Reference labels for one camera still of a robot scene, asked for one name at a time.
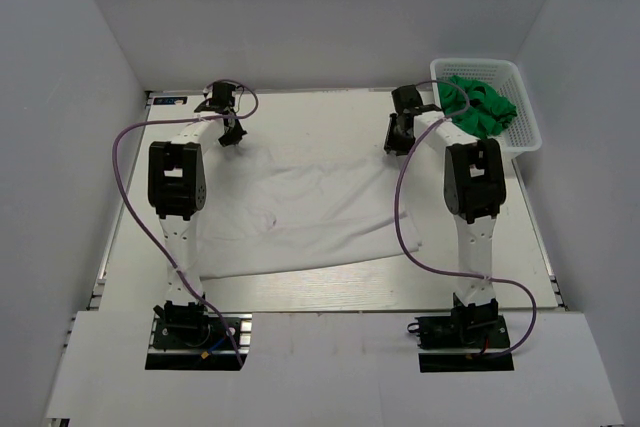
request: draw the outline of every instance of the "white backdrop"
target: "white backdrop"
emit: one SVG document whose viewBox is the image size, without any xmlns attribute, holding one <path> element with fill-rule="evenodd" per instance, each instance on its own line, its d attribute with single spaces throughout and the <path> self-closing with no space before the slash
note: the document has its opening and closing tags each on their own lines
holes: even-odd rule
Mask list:
<svg viewBox="0 0 640 427">
<path fill-rule="evenodd" d="M 0 12 L 0 424 L 22 427 L 40 425 L 89 302 L 115 214 L 111 142 L 145 99 L 93 0 L 0 0 Z"/>
<path fill-rule="evenodd" d="M 640 426 L 640 0 L 549 0 L 518 57 L 543 146 L 518 159 L 565 300 Z"/>
<path fill-rule="evenodd" d="M 96 0 L 143 87 L 394 86 L 446 55 L 515 58 L 544 0 Z"/>
</svg>

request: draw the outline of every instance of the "white cloth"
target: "white cloth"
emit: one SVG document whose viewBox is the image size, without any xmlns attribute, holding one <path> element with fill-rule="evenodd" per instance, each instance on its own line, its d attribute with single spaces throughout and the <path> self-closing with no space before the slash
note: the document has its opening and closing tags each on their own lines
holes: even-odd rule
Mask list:
<svg viewBox="0 0 640 427">
<path fill-rule="evenodd" d="M 264 147 L 205 156 L 198 223 L 203 278 L 315 269 L 398 255 L 398 166 L 384 155 L 347 163 L 278 165 Z M 407 247 L 418 232 L 401 206 Z"/>
</svg>

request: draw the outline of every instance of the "white panel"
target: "white panel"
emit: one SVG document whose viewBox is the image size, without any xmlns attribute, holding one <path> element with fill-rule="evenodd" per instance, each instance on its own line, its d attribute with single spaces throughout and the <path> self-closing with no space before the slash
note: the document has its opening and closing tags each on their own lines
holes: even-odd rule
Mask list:
<svg viewBox="0 0 640 427">
<path fill-rule="evenodd" d="M 549 0 L 518 57 L 543 148 L 522 160 L 551 264 L 640 425 L 640 0 Z"/>
<path fill-rule="evenodd" d="M 242 371 L 145 371 L 151 317 L 80 313 L 48 415 L 96 427 L 620 423 L 580 314 L 542 314 L 513 372 L 466 373 L 419 372 L 408 313 L 257 314 Z M 506 318 L 513 337 L 529 321 Z"/>
<path fill-rule="evenodd" d="M 147 89 L 390 86 L 438 56 L 511 59 L 544 0 L 96 0 Z"/>
<path fill-rule="evenodd" d="M 144 95 L 93 0 L 0 12 L 0 423 L 32 426 L 113 218 L 111 141 Z"/>
</svg>

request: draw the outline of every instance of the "table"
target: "table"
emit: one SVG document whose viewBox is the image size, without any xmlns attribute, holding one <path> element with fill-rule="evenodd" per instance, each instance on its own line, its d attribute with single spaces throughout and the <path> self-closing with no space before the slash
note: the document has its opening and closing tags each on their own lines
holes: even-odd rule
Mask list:
<svg viewBox="0 0 640 427">
<path fill-rule="evenodd" d="M 423 94 L 426 102 L 430 94 Z M 202 95 L 184 105 L 152 105 L 149 119 L 191 116 Z M 242 110 L 252 99 L 245 95 Z M 390 92 L 345 90 L 260 94 L 260 109 L 243 121 L 248 136 L 269 145 L 276 160 L 344 161 L 380 152 L 393 111 Z M 147 163 L 151 142 L 168 140 L 183 126 L 145 129 L 129 195 L 141 218 L 161 235 L 147 201 Z M 416 134 L 423 131 L 419 118 Z M 494 233 L 494 275 L 518 280 L 534 293 L 541 308 L 557 307 L 543 249 L 538 243 L 523 187 L 511 162 L 505 162 L 507 201 Z M 441 269 L 456 269 L 457 234 L 442 195 L 443 159 L 426 145 L 409 169 L 405 200 L 421 235 L 417 257 Z M 106 264 L 101 311 L 149 311 L 164 301 L 166 261 L 124 212 Z M 207 298 L 224 312 L 430 311 L 452 305 L 454 280 L 426 273 L 403 256 L 313 271 L 204 281 Z M 529 308 L 515 287 L 496 285 L 502 308 Z"/>
</svg>

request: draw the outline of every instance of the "basket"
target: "basket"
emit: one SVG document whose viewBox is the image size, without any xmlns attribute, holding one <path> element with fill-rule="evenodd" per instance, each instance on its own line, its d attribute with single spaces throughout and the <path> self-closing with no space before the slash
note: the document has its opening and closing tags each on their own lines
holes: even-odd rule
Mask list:
<svg viewBox="0 0 640 427">
<path fill-rule="evenodd" d="M 538 150 L 542 145 L 540 131 L 531 109 L 518 67 L 507 60 L 493 59 L 436 59 L 431 62 L 431 78 L 447 80 L 452 75 L 486 82 L 516 106 L 518 116 L 508 129 L 495 139 L 500 149 L 515 158 L 522 152 Z M 441 107 L 440 94 L 434 87 L 436 105 Z"/>
</svg>

